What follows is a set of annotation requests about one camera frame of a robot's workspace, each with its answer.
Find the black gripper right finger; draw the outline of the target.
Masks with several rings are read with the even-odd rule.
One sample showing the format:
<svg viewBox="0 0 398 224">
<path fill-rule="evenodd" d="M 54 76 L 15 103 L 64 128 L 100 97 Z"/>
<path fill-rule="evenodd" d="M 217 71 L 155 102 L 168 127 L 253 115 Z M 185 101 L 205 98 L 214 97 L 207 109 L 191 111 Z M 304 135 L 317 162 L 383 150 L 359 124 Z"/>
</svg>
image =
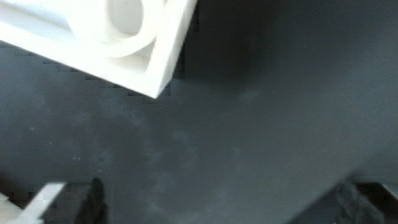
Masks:
<svg viewBox="0 0 398 224">
<path fill-rule="evenodd" d="M 398 184 L 342 182 L 290 224 L 398 224 Z"/>
</svg>

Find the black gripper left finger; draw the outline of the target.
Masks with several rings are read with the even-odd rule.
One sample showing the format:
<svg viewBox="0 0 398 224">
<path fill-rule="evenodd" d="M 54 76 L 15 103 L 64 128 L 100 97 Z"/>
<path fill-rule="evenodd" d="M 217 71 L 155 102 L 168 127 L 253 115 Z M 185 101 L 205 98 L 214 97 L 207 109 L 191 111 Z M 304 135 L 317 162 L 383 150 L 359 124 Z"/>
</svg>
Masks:
<svg viewBox="0 0 398 224">
<path fill-rule="evenodd" d="M 107 224 L 105 185 L 89 182 L 50 182 L 13 218 L 13 224 Z"/>
</svg>

